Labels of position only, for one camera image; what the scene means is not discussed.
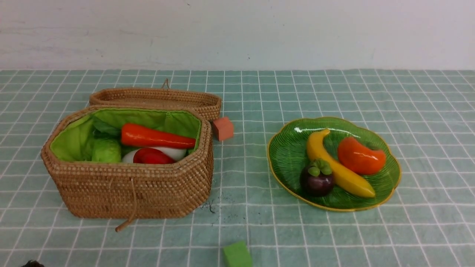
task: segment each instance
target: teal grid tablecloth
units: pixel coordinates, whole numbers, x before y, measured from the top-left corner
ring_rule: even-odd
[[[209,201],[182,219],[78,219],[39,151],[56,123],[115,86],[209,92],[235,137],[214,142]],[[245,240],[256,267],[475,266],[475,71],[0,71],[0,266],[217,267]],[[284,123],[336,116],[379,133],[403,177],[385,205],[328,213],[271,177]]]

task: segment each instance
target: toy vegetable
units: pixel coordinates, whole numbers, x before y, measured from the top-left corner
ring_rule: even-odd
[[[118,140],[98,138],[94,140],[92,150],[93,162],[121,162],[121,147]]]
[[[122,126],[121,143],[129,146],[167,146],[179,149],[195,147],[196,139],[172,133],[157,131],[138,124]]]
[[[194,138],[157,131],[138,124],[126,123],[118,129],[97,117],[94,117],[94,128],[95,137],[120,138],[121,143],[126,146],[190,149],[196,144]]]
[[[176,149],[176,148],[170,148],[170,147],[165,147],[165,146],[154,146],[151,147],[153,149],[157,149],[165,153],[167,156],[171,157],[175,161],[180,161],[185,157],[186,154],[186,149]],[[137,153],[140,149],[136,149],[133,151],[128,152],[123,158],[122,162],[123,163],[133,163],[133,157],[135,156],[135,153]]]
[[[160,150],[144,147],[133,156],[133,163],[142,164],[172,164],[176,161]]]
[[[377,174],[386,164],[383,150],[372,150],[350,136],[338,145],[338,160],[359,175]]]

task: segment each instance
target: orange pepper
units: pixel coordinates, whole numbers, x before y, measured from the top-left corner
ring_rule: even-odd
[[[359,175],[377,174],[386,164],[383,150],[370,149],[352,136],[340,142],[337,153],[340,163]]]

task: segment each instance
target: mangosteen stem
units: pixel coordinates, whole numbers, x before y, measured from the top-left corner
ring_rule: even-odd
[[[310,168],[308,169],[308,173],[312,176],[317,177],[322,173],[323,175],[330,175],[332,173],[332,169],[330,168],[330,164],[323,160],[323,159],[316,159],[310,164]]]

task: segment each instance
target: toy fruit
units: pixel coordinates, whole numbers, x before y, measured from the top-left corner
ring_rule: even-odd
[[[312,197],[324,197],[335,186],[332,169],[328,162],[318,159],[311,162],[300,173],[302,190]]]
[[[337,151],[340,163],[359,175],[377,174],[386,164],[383,150],[370,149],[353,136],[344,138]]]
[[[307,140],[307,155],[310,161],[318,158],[329,163],[333,172],[335,184],[348,193],[359,197],[374,198],[376,192],[368,181],[357,175],[350,169],[336,161],[323,146],[323,139],[330,133],[329,129],[323,129],[310,134]]]

